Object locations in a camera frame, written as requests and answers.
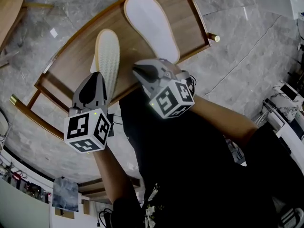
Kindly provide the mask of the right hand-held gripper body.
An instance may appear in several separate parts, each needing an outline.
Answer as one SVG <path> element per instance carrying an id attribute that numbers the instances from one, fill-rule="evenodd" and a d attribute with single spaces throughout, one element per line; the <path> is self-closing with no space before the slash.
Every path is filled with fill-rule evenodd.
<path id="1" fill-rule="evenodd" d="M 194 82 L 188 71 L 170 62 L 161 62 L 161 73 L 149 105 L 163 119 L 179 117 L 194 105 Z"/>

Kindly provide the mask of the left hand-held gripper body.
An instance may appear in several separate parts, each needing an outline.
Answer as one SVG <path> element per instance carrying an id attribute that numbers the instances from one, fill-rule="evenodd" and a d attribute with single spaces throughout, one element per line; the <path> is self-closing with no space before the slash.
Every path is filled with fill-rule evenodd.
<path id="1" fill-rule="evenodd" d="M 64 119 L 64 142 L 79 153 L 104 150 L 111 128 L 107 113 L 107 106 L 70 108 Z"/>

